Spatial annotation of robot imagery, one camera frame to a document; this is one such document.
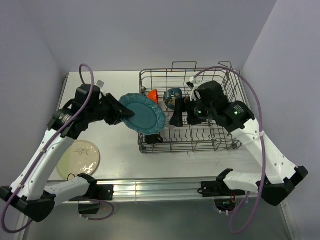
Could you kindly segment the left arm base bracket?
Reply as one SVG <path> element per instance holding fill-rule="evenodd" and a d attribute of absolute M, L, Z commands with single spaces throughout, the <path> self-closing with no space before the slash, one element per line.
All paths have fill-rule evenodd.
<path fill-rule="evenodd" d="M 113 184 L 98 184 L 96 186 L 96 192 L 94 197 L 97 200 L 102 201 L 111 201 L 114 194 L 114 185 Z"/>

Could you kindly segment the blue floral ceramic bowl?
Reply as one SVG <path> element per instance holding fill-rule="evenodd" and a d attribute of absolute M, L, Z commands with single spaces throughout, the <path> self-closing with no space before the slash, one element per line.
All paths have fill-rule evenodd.
<path fill-rule="evenodd" d="M 163 95 L 165 106 L 170 110 L 175 110 L 176 99 L 180 98 L 182 98 L 182 90 L 180 88 L 170 88 Z"/>

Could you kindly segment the cream plate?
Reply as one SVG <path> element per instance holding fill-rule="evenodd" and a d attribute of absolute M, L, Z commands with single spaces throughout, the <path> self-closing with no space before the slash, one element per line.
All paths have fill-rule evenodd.
<path fill-rule="evenodd" d="M 99 167 L 100 159 L 100 151 L 94 143 L 77 140 L 63 154 L 56 170 L 65 180 L 71 179 L 70 174 L 92 175 Z"/>

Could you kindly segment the dark brown mug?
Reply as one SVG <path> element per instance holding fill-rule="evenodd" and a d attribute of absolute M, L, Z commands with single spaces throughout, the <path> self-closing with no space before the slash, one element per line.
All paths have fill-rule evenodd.
<path fill-rule="evenodd" d="M 152 134 L 145 136 L 145 143 L 149 145 L 160 144 L 163 143 L 164 139 L 160 136 L 160 134 Z"/>

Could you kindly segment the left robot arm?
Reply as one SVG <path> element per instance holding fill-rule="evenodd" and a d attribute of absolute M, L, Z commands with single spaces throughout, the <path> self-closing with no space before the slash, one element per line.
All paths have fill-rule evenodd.
<path fill-rule="evenodd" d="M 117 125 L 132 116 L 134 112 L 110 93 L 103 95 L 98 86 L 81 85 L 75 97 L 53 114 L 37 153 L 10 186 L 0 188 L 0 198 L 37 223 L 66 201 L 95 198 L 97 180 L 86 173 L 54 186 L 47 186 L 47 181 L 89 124 L 105 121 L 108 125 Z"/>

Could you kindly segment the orange plastic bowl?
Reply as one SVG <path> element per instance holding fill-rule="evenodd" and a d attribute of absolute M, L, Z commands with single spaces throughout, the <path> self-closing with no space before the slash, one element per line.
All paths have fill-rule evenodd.
<path fill-rule="evenodd" d="M 159 95 L 158 95 L 158 90 L 154 89 L 151 90 L 148 94 L 147 97 L 154 101 L 156 104 L 159 104 Z"/>

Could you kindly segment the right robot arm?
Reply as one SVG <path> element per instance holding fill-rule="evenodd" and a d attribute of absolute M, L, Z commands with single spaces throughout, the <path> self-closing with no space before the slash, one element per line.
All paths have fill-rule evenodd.
<path fill-rule="evenodd" d="M 170 125 L 182 127 L 183 113 L 191 126 L 214 121 L 240 141 L 264 169 L 264 173 L 244 173 L 228 168 L 216 180 L 201 183 L 202 196 L 261 193 L 266 203 L 279 205 L 308 175 L 308 170 L 288 160 L 263 132 L 249 107 L 242 101 L 229 101 L 218 82 L 192 80 L 187 85 L 192 89 L 189 97 L 172 90 L 164 96 L 165 104 L 174 110 Z"/>

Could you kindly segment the teal scalloped plate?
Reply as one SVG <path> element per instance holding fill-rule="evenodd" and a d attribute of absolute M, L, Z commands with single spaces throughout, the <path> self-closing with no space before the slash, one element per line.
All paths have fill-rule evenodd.
<path fill-rule="evenodd" d="M 134 113 L 133 116 L 123 117 L 121 120 L 131 130 L 146 136 L 156 135 L 166 126 L 166 115 L 162 108 L 138 93 L 128 93 L 119 102 Z"/>

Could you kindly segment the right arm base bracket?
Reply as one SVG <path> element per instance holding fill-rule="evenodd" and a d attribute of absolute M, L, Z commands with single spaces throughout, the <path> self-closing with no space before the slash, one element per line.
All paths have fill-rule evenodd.
<path fill-rule="evenodd" d="M 199 194 L 205 197 L 236 197 L 244 196 L 244 190 L 231 190 L 223 181 L 202 181 L 201 187 L 197 190 Z"/>

